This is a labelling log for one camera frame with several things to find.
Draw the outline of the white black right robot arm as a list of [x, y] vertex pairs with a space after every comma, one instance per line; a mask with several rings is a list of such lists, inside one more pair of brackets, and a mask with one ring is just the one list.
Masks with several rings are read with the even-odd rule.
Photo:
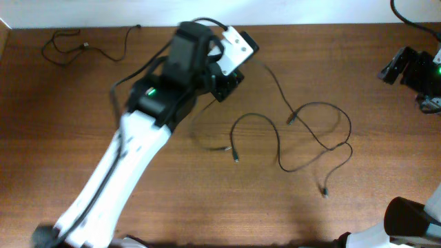
[[[426, 115], [440, 115], [440, 52], [431, 55], [410, 47], [399, 49], [378, 73], [390, 85], [400, 83], [417, 92], [416, 103]], [[383, 221], [364, 231], [347, 232], [332, 242], [337, 248], [390, 248], [440, 246], [440, 188], [425, 203], [396, 197], [387, 206]]]

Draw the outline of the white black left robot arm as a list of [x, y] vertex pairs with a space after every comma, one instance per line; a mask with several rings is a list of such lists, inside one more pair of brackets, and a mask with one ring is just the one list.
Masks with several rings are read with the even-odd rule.
[[110, 91], [116, 132], [85, 187], [53, 225], [39, 225], [35, 247], [142, 247], [116, 238], [119, 217], [151, 160], [197, 98], [224, 101], [241, 83], [240, 66], [259, 47], [248, 33], [224, 25], [217, 36], [207, 17], [179, 24], [172, 38], [139, 70], [125, 105]]

